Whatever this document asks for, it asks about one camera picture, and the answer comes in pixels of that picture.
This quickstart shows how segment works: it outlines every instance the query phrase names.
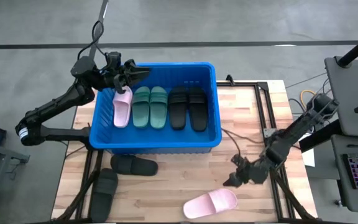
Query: wooden table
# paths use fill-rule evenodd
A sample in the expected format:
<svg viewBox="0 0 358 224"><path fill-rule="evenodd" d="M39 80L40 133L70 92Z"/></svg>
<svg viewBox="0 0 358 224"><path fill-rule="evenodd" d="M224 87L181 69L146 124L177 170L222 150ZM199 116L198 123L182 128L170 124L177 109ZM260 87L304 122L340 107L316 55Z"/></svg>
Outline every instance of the wooden table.
<svg viewBox="0 0 358 224"><path fill-rule="evenodd" d="M278 128L291 124L292 115L285 92L284 82L268 81L274 115ZM219 87L219 110L222 128L237 134L262 141L258 108L254 89L251 87ZM74 128L80 129L92 122L95 101L79 106ZM263 144L253 144L236 138L241 153L250 160L258 158ZM70 142L67 153L81 147L79 142ZM267 222L277 221L270 179L263 185L246 184L238 189L230 187L238 198L238 206L217 215L188 220L183 214L183 204L199 195L222 187L235 165L230 162L237 149L231 139L223 133L223 140L208 154L142 155L158 163L158 173L153 177L119 175L108 222ZM53 207L52 218L61 215L69 206L81 185L86 151L71 155L64 163L62 176ZM110 167L111 155L104 153L102 167ZM292 148L285 163L292 192L313 216L314 207L306 169L301 151ZM88 213L88 196L85 198L83 214ZM285 217L288 217L285 199L280 190L280 200Z"/></svg>

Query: slide sandal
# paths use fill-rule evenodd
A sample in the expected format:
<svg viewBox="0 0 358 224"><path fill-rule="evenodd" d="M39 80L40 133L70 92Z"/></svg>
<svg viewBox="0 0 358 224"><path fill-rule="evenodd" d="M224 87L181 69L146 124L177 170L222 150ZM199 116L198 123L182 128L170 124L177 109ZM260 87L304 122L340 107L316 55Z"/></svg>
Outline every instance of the slide sandal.
<svg viewBox="0 0 358 224"><path fill-rule="evenodd" d="M104 223L108 219L117 185L118 176L114 171L107 168L100 171L92 187L90 217L93 223Z"/></svg>
<svg viewBox="0 0 358 224"><path fill-rule="evenodd" d="M110 165L118 174L152 176L158 171L156 162L130 155L113 155Z"/></svg>
<svg viewBox="0 0 358 224"><path fill-rule="evenodd" d="M132 98L132 118L134 126L144 128L149 122L150 89L146 86L138 88Z"/></svg>
<svg viewBox="0 0 358 224"><path fill-rule="evenodd" d="M161 129L165 126L167 120L167 92L156 86L152 88L150 94L150 124L155 129Z"/></svg>
<svg viewBox="0 0 358 224"><path fill-rule="evenodd" d="M191 128L204 131L208 123L208 107L205 92L201 88L189 89L189 111Z"/></svg>
<svg viewBox="0 0 358 224"><path fill-rule="evenodd" d="M125 128L131 115L132 90L128 86L122 88L124 94L114 94L112 104L114 105L114 125L117 128Z"/></svg>
<svg viewBox="0 0 358 224"><path fill-rule="evenodd" d="M187 110L187 89L185 87L175 87L169 93L168 110L171 127L174 130L185 128Z"/></svg>
<svg viewBox="0 0 358 224"><path fill-rule="evenodd" d="M183 212L187 218L212 215L237 206L236 195L228 189L217 189L185 203Z"/></svg>

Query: pink slipper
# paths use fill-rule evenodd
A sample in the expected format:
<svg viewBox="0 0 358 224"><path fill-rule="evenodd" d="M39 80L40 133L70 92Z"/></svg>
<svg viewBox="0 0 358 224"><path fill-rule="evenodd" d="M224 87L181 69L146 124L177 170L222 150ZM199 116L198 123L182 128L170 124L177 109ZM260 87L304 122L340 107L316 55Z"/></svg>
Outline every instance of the pink slipper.
<svg viewBox="0 0 358 224"><path fill-rule="evenodd" d="M128 86L122 88L124 94L114 94L112 104L114 105L114 125L117 128L125 128L131 115L132 90Z"/></svg>
<svg viewBox="0 0 358 224"><path fill-rule="evenodd" d="M228 189L217 189L185 203L183 212L187 218L212 215L237 206L236 195Z"/></svg>

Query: black slipper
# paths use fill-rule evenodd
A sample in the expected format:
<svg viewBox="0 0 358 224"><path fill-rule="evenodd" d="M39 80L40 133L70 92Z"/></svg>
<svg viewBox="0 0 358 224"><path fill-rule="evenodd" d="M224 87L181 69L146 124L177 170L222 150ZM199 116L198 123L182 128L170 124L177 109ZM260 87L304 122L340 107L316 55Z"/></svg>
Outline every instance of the black slipper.
<svg viewBox="0 0 358 224"><path fill-rule="evenodd" d="M182 130L186 126L187 89L183 86L175 87L168 96L168 111L171 127Z"/></svg>
<svg viewBox="0 0 358 224"><path fill-rule="evenodd" d="M100 171L92 187L90 216L94 223L104 223L108 219L117 185L118 177L114 171L107 168Z"/></svg>
<svg viewBox="0 0 358 224"><path fill-rule="evenodd" d="M114 155L110 165L118 174L152 176L158 171L156 162L136 156Z"/></svg>
<svg viewBox="0 0 358 224"><path fill-rule="evenodd" d="M191 127L195 131L204 131L208 123L207 98L203 89L189 89L189 111Z"/></svg>

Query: blue plastic basket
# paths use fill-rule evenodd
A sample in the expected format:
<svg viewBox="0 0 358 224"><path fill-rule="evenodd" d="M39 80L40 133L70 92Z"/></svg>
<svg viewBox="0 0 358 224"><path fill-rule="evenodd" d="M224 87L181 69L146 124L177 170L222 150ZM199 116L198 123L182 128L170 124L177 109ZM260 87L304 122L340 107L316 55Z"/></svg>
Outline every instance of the blue plastic basket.
<svg viewBox="0 0 358 224"><path fill-rule="evenodd" d="M210 63L143 63L150 67L148 78L132 88L135 92L141 86L152 89L163 87L167 93L176 86L198 86L208 96L208 126L203 132L192 130L187 111L186 127L173 130L169 114L163 129L154 129L150 121L146 128L136 128L131 120L125 128L113 125L114 90L105 89L98 93L93 115L90 143L96 149L111 150L114 154L166 154L166 153L208 153L222 140L219 117L218 94L215 69Z"/></svg>

